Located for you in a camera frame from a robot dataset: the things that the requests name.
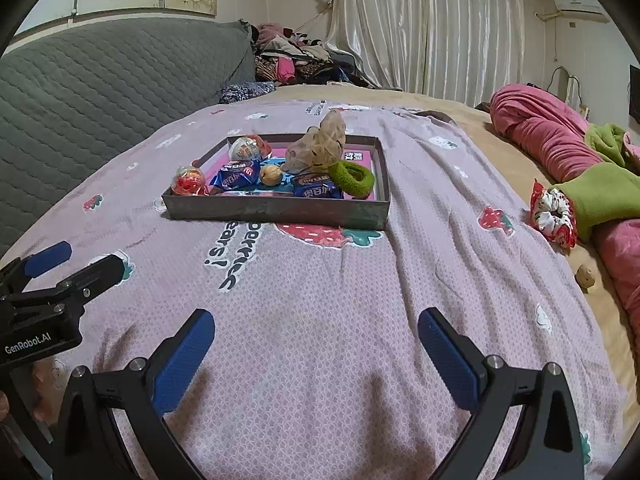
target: green hair scrunchie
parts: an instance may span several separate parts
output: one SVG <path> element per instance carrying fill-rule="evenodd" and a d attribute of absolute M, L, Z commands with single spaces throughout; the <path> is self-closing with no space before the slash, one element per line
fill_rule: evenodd
<path fill-rule="evenodd" d="M 348 160 L 341 160 L 329 166 L 328 172 L 334 184 L 354 198 L 369 196 L 376 182 L 371 171 Z"/>

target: gray quilted blanket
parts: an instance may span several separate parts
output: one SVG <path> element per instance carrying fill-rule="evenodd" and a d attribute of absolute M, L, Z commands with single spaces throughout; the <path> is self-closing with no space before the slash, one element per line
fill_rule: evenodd
<path fill-rule="evenodd" d="M 75 27 L 0 59 L 0 256 L 98 168 L 254 80 L 244 25 L 132 18 Z"/>

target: pink blanket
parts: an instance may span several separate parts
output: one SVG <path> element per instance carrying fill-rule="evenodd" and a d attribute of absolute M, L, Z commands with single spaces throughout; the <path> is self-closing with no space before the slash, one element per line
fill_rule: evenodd
<path fill-rule="evenodd" d="M 584 143 L 589 123 L 539 88 L 513 84 L 497 91 L 491 99 L 491 119 L 499 134 L 542 163 L 558 182 L 602 162 Z"/>
<path fill-rule="evenodd" d="M 602 161 L 584 143 L 589 123 L 553 95 L 511 84 L 494 94 L 491 118 L 496 131 L 542 163 L 558 182 L 579 176 Z M 607 222 L 591 240 L 628 311 L 640 353 L 640 219 Z"/>

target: green blanket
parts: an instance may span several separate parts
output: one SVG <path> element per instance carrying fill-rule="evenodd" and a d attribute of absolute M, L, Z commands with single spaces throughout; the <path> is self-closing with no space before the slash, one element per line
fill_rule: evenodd
<path fill-rule="evenodd" d="M 631 159 L 624 149 L 625 130 L 615 124 L 598 126 L 590 124 L 584 134 L 584 143 L 598 152 L 605 162 L 613 162 L 620 168 L 633 169 Z"/>
<path fill-rule="evenodd" d="M 616 164 L 601 162 L 577 178 L 553 187 L 571 199 L 578 236 L 583 241 L 589 240 L 595 225 L 640 218 L 640 176 Z"/>

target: metal tray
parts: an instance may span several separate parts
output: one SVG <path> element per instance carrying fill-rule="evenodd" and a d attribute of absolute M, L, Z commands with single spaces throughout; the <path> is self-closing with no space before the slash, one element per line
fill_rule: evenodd
<path fill-rule="evenodd" d="M 272 148 L 285 148 L 303 134 L 265 134 Z M 194 162 L 198 168 L 224 156 L 241 136 L 219 142 Z M 384 230 L 389 212 L 389 183 L 385 155 L 377 137 L 346 136 L 345 151 L 369 151 L 376 176 L 375 200 L 298 198 L 292 196 L 181 196 L 171 188 L 162 194 L 169 216 L 175 220 L 240 220 L 328 225 L 351 229 Z"/>

